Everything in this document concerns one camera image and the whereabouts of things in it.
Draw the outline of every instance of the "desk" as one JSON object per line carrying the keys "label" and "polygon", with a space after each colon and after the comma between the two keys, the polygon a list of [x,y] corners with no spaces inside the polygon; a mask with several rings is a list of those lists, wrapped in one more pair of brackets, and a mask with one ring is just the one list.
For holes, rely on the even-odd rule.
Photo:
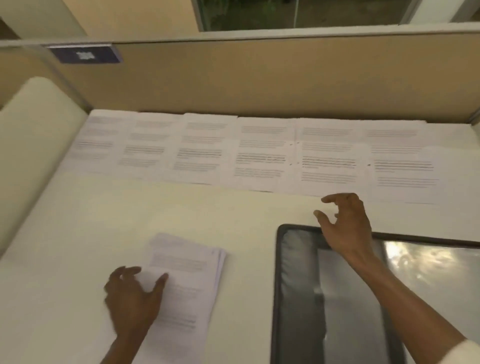
{"label": "desk", "polygon": [[[461,149],[443,155],[443,206],[366,203],[373,229],[480,241],[480,150],[468,140],[450,138]],[[335,212],[316,197],[57,173],[0,260],[1,362],[68,363],[105,320],[109,273],[139,264],[163,231],[229,252],[203,362],[266,364],[276,229],[316,225],[317,208]]]}

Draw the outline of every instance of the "window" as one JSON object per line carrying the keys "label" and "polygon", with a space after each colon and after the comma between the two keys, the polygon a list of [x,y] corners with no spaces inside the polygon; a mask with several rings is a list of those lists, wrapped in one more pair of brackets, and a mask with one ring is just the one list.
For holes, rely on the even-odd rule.
{"label": "window", "polygon": [[198,1],[206,31],[399,24],[411,2],[410,0]]}

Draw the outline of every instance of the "person's right hand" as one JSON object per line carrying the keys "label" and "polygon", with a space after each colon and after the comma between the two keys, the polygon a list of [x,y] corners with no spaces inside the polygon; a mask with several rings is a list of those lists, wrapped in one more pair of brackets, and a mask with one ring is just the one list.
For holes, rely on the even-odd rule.
{"label": "person's right hand", "polygon": [[349,263],[373,258],[372,228],[359,197],[356,194],[331,194],[323,197],[322,202],[333,202],[338,206],[335,224],[324,212],[313,212],[331,248]]}

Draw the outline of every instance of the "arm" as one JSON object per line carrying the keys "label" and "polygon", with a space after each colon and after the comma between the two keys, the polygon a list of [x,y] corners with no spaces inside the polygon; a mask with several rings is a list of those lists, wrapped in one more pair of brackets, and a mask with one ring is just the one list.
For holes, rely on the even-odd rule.
{"label": "arm", "polygon": [[367,283],[388,311],[401,340],[417,364],[436,364],[465,337],[447,320],[408,289],[374,255],[372,229],[363,202],[356,194],[335,194],[322,199],[338,206],[337,221],[315,211],[323,234]]}
{"label": "arm", "polygon": [[117,338],[101,364],[131,364],[155,321],[168,274],[161,276],[151,292],[145,292],[135,279],[140,267],[120,267],[105,285],[105,303]]}

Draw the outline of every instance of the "cubicle partition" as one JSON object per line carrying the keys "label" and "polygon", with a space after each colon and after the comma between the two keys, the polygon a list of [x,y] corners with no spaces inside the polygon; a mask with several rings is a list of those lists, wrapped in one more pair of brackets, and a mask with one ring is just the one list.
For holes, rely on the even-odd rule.
{"label": "cubicle partition", "polygon": [[90,65],[24,45],[0,48],[0,103],[44,75],[97,109],[463,123],[480,106],[478,44],[480,32],[203,37],[118,42],[122,63]]}

